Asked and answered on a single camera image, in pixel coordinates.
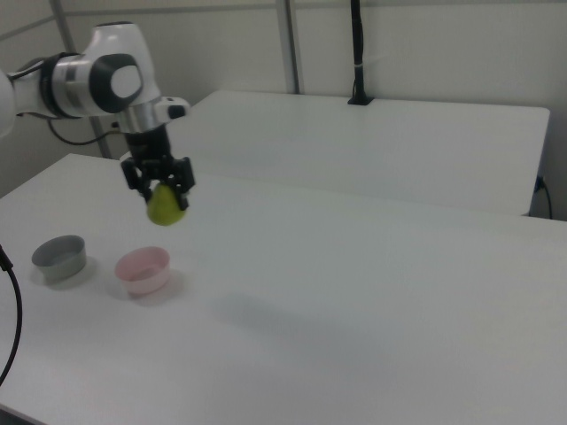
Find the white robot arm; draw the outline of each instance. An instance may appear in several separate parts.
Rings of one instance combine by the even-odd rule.
[[[93,29],[82,53],[38,58],[16,73],[0,72],[0,136],[8,134],[16,115],[50,119],[114,115],[132,153],[122,162],[128,186],[151,198],[151,182],[175,193],[179,208],[188,207],[195,184],[190,160],[171,155],[165,125],[187,114],[183,99],[162,97],[144,37],[131,22]]]

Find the white table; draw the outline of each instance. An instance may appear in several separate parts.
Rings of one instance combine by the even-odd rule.
[[[530,210],[543,108],[220,91],[169,125],[198,171],[514,215]]]
[[[24,302],[1,405],[48,425],[567,421],[565,223],[196,177],[171,228],[111,160],[66,157],[0,199]],[[29,258],[62,234],[89,264],[46,286]],[[174,277],[133,299],[113,267],[149,244]]]

